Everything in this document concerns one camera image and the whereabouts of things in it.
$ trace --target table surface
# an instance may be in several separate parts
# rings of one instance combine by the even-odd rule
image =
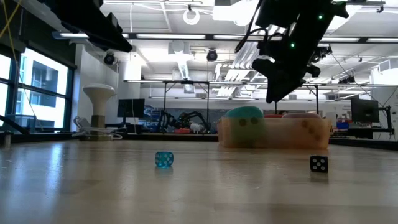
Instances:
[[[216,142],[43,142],[0,151],[0,223],[398,223],[398,154]],[[157,151],[174,164],[158,169]],[[311,173],[309,155],[329,157]]]

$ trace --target plastic bin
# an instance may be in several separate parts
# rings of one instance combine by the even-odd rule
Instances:
[[[327,149],[331,122],[315,118],[222,118],[218,140],[227,148]]]

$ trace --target window frame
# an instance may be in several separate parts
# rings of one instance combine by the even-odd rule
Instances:
[[[54,131],[69,131],[70,130],[70,121],[71,121],[71,113],[72,113],[72,93],[73,93],[73,79],[75,75],[75,68],[65,65],[61,61],[48,57],[47,55],[43,54],[41,51],[35,49],[35,48],[30,48],[29,49],[43,55],[44,57],[47,57],[51,60],[54,60],[68,68],[67,72],[67,89],[66,89],[66,94],[59,94],[57,92],[53,92],[50,90],[46,90],[43,88],[38,88],[32,85],[27,85],[27,84],[22,84],[19,83],[19,72],[25,73],[26,71],[24,68],[22,70],[18,71],[17,66],[15,63],[15,60],[12,58],[11,59],[11,66],[10,66],[10,75],[9,79],[5,78],[0,78],[0,83],[7,84],[8,85],[8,93],[7,93],[7,100],[6,100],[6,114],[16,114],[16,108],[17,108],[17,96],[18,96],[18,89],[19,88],[25,88],[26,90],[31,90],[37,93],[42,93],[46,94],[49,96],[55,96],[59,98],[64,98],[65,99],[65,111],[63,115],[63,128],[43,128],[44,132],[54,132]],[[20,52],[16,52],[16,57],[19,59],[18,61],[18,67],[21,67],[23,62],[23,57]]]

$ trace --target ceiling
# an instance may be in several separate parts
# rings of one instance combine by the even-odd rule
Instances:
[[[384,12],[376,13],[378,7],[363,7],[362,10],[351,16],[348,22],[329,35],[340,36],[377,36],[398,37],[398,3],[387,1]],[[205,1],[205,6],[200,9],[212,10],[213,1]],[[35,14],[57,30],[67,32],[59,20],[49,9],[38,1],[23,1],[28,11]],[[243,34],[245,27],[237,26],[233,21],[214,21],[211,15],[200,13],[200,20],[195,25],[188,25],[183,21],[184,11],[162,11],[160,5],[150,5],[153,9],[131,4],[104,4],[101,11],[107,15],[112,12],[119,21],[124,32],[156,32],[156,33],[186,33],[186,34]],[[185,9],[185,6],[165,6],[166,10]],[[167,40],[132,40],[147,61],[142,73],[157,74],[171,73],[177,69],[176,62],[167,61]],[[209,48],[215,48],[219,61],[233,61],[233,50],[236,42],[189,42],[191,51],[195,51],[194,60],[188,61],[190,70],[214,71],[217,63],[206,61]],[[385,61],[387,58],[398,55],[397,45],[386,44],[332,44],[333,54],[344,69],[355,69],[357,82],[366,81],[369,78],[369,68],[377,65],[376,62]],[[317,66],[322,70],[316,80],[322,82],[330,77],[340,74],[343,70],[333,57],[323,59]]]

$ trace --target computer monitor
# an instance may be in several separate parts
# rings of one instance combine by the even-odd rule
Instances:
[[[144,117],[145,99],[125,99],[119,100],[118,118],[143,118]]]
[[[354,122],[380,122],[379,103],[376,100],[351,99],[351,113]]]

